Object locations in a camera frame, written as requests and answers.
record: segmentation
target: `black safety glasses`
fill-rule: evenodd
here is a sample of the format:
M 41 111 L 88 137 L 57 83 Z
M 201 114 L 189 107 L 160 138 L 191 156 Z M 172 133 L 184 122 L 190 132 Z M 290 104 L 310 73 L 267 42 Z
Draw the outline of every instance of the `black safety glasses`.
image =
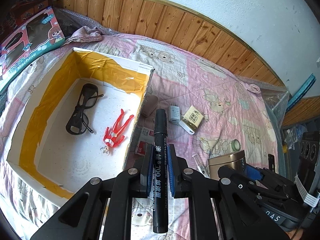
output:
M 68 133 L 72 135 L 80 135 L 85 133 L 86 130 L 93 133 L 93 130 L 89 127 L 89 119 L 84 113 L 84 110 L 93 107 L 100 97 L 103 97 L 103 94 L 98 95 L 97 86 L 87 83 L 82 87 L 78 103 L 66 125 Z

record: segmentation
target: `white cable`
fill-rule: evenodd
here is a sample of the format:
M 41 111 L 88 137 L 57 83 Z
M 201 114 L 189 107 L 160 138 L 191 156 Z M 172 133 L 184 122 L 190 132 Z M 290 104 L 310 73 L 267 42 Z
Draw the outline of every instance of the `white cable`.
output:
M 302 185 L 298 175 L 295 176 L 295 183 L 298 188 L 298 191 L 300 193 L 300 196 L 302 197 L 304 203 L 308 204 L 311 207 L 316 207 L 318 205 L 318 202 L 320 200 L 319 198 L 314 197 L 313 195 L 310 195 L 307 190 Z

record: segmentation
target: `white charger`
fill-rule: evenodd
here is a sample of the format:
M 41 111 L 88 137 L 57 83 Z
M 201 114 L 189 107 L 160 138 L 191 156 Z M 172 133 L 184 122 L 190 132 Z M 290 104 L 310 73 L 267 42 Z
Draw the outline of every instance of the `white charger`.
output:
M 179 125 L 180 122 L 180 107 L 169 106 L 169 122 Z

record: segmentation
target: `red toy figure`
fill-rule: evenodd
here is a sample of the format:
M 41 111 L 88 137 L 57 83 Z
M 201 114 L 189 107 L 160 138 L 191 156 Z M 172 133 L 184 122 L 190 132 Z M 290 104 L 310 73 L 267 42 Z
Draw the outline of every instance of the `red toy figure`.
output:
M 107 153 L 109 155 L 109 147 L 116 147 L 118 146 L 123 140 L 124 135 L 122 135 L 119 139 L 118 136 L 124 131 L 124 129 L 128 126 L 130 120 L 134 117 L 134 115 L 130 115 L 128 120 L 124 123 L 123 126 L 119 127 L 119 122 L 121 121 L 122 117 L 124 116 L 124 111 L 121 109 L 121 114 L 116 120 L 115 124 L 113 125 L 112 130 L 109 133 L 110 127 L 107 127 L 106 132 L 103 137 L 103 142 L 107 145 L 102 147 L 100 150 L 103 150 L 103 153 Z

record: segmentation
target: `gold trim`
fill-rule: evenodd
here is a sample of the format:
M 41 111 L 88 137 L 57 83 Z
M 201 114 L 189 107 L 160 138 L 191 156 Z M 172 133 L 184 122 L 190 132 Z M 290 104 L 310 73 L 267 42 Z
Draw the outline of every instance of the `gold trim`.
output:
M 169 0 L 148 0 L 148 1 L 158 2 L 158 3 L 164 4 L 164 5 L 169 5 L 169 6 L 175 7 L 177 9 L 184 11 L 184 12 L 190 13 L 190 14 L 218 27 L 219 29 L 223 30 L 225 33 L 229 34 L 232 38 L 234 38 L 236 41 L 239 41 L 249 51 L 251 51 L 253 54 L 255 54 L 255 56 L 271 71 L 271 73 L 278 79 L 278 81 L 283 86 L 285 86 L 284 83 L 282 82 L 282 80 L 276 74 L 276 72 L 271 68 L 271 66 L 253 48 L 251 48 L 245 41 L 243 41 L 241 38 L 239 38 L 237 35 L 235 35 L 232 31 L 228 30 L 226 27 L 222 26 L 220 23 L 216 22 L 215 20 L 210 19 L 209 17 L 207 17 L 207 16 L 205 16 L 205 15 L 203 15 L 193 9 L 190 9 L 188 7 L 185 7 L 185 6 L 180 5 L 178 3 L 175 3 L 175 2 L 171 2 Z
M 307 98 L 301 98 L 301 100 L 304 100 L 304 99 L 311 99 L 311 98 L 320 98 L 320 96 L 312 96 L 312 97 L 307 97 Z

